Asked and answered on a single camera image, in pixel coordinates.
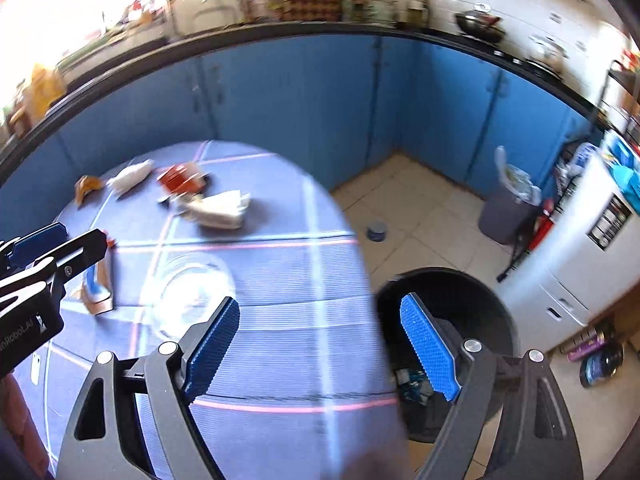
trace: blue tablecloth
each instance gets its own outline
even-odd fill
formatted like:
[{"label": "blue tablecloth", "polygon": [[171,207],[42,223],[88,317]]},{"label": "blue tablecloth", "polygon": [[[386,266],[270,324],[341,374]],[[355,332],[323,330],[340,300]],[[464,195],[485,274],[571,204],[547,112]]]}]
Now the blue tablecloth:
[{"label": "blue tablecloth", "polygon": [[[60,213],[72,237],[97,227],[116,239],[116,309],[93,317],[65,298],[65,328],[38,351],[35,383],[31,360],[16,370],[53,465],[96,355],[152,351],[161,341],[145,315],[148,289],[166,262],[201,251],[226,263],[241,308],[216,377],[191,405],[226,478],[404,478],[404,427],[369,280],[328,193],[280,156],[231,142],[176,144],[104,177],[147,158],[156,168],[196,160],[212,175],[206,195],[241,189],[252,202],[241,229],[201,228],[157,204],[152,175],[118,200],[104,189]],[[156,475],[171,478],[146,396],[138,401]]]}]

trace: black trash bin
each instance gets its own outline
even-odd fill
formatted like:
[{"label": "black trash bin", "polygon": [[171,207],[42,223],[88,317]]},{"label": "black trash bin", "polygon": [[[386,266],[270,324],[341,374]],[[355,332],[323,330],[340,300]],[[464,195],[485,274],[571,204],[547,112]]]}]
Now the black trash bin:
[{"label": "black trash bin", "polygon": [[[433,317],[449,321],[462,339],[477,339],[495,354],[515,356],[511,318],[500,299],[484,283],[464,272],[443,267],[415,269],[396,276],[376,294],[378,318],[393,370],[421,370],[422,365],[400,323],[400,301],[415,292]],[[502,405],[495,395],[485,420]],[[426,406],[400,399],[409,438],[432,444],[449,413],[442,394],[430,397]]]}]

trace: kitchen counter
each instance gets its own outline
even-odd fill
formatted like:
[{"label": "kitchen counter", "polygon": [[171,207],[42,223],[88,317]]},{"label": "kitchen counter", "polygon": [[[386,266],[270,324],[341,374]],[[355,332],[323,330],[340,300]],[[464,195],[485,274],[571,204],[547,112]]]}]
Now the kitchen counter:
[{"label": "kitchen counter", "polygon": [[[468,38],[439,30],[425,29],[421,32],[415,32],[377,25],[331,22],[281,22],[245,25],[177,40],[133,59],[127,59],[128,56],[121,53],[117,58],[111,58],[101,64],[94,64],[90,70],[90,75],[94,78],[86,81],[86,74],[83,74],[80,80],[83,86],[80,88],[78,88],[78,84],[70,80],[70,87],[76,89],[61,99],[21,142],[11,143],[0,152],[0,185],[15,171],[20,162],[53,131],[84,108],[137,78],[180,60],[231,46],[276,38],[321,34],[405,38],[445,46],[485,60],[532,82],[583,117],[588,118],[594,109],[593,104],[561,81],[540,77],[526,70],[514,62],[512,56],[508,54],[496,56],[491,49],[482,48],[483,46],[475,44],[475,41],[469,41]],[[121,63],[114,66],[114,62],[119,61]]]}]

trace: table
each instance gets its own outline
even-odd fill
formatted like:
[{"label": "table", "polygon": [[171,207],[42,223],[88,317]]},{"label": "table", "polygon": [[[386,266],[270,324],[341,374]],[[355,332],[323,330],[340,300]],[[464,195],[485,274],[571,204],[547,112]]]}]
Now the table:
[{"label": "table", "polygon": [[[15,374],[56,465],[76,395],[97,354],[147,354],[161,342],[148,323],[158,269],[195,251],[222,259],[241,308],[238,333],[207,394],[191,412],[229,480],[405,478],[404,427],[356,237],[329,194],[284,158],[234,142],[185,142],[147,158],[156,168],[196,160],[205,195],[252,194],[244,225],[202,228],[156,201],[152,175],[117,199],[93,192],[60,213],[70,236],[101,228],[116,239],[116,308],[93,317],[62,302],[64,330]],[[78,280],[70,282],[68,292]],[[138,396],[146,444],[171,478],[146,396]]]}]

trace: black sticker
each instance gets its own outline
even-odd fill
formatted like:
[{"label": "black sticker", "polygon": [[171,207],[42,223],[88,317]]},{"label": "black sticker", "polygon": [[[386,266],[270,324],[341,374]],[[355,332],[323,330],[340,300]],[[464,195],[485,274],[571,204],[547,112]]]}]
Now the black sticker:
[{"label": "black sticker", "polygon": [[591,228],[588,237],[603,251],[607,250],[613,238],[616,237],[622,226],[631,216],[629,209],[622,200],[612,195],[609,205],[604,208],[600,217]]}]

